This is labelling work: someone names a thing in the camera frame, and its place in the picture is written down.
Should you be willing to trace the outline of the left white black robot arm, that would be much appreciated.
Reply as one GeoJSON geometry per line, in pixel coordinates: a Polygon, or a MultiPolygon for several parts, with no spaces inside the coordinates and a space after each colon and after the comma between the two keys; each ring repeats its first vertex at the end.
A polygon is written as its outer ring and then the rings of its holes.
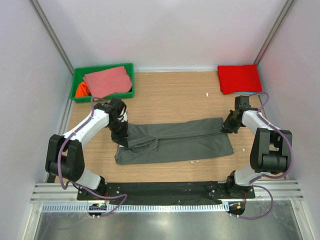
{"type": "Polygon", "coordinates": [[[128,147],[127,106],[119,98],[91,103],[88,116],[70,131],[54,134],[48,141],[45,171],[59,178],[62,189],[69,184],[84,189],[95,200],[106,194],[105,179],[85,167],[84,148],[102,129],[108,128],[111,140],[128,147]]]}

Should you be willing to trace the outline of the grey t shirt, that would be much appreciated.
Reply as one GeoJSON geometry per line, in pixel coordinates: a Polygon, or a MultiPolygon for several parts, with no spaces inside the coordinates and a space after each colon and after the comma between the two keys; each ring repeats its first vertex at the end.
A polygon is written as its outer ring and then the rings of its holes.
{"type": "Polygon", "coordinates": [[[118,165],[158,164],[230,156],[234,153],[223,118],[179,123],[129,124],[128,147],[119,146],[118,165]]]}

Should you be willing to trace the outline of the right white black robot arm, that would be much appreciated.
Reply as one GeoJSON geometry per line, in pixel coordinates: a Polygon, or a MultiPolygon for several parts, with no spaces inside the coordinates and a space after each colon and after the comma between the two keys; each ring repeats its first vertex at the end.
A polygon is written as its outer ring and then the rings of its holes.
{"type": "Polygon", "coordinates": [[[262,177],[283,178],[294,161],[292,133],[268,121],[261,109],[250,105],[250,97],[245,95],[235,98],[234,110],[222,124],[222,132],[236,134],[241,127],[250,129],[254,140],[249,163],[233,171],[224,184],[225,192],[231,198],[244,197],[252,190],[252,184],[262,177]]]}

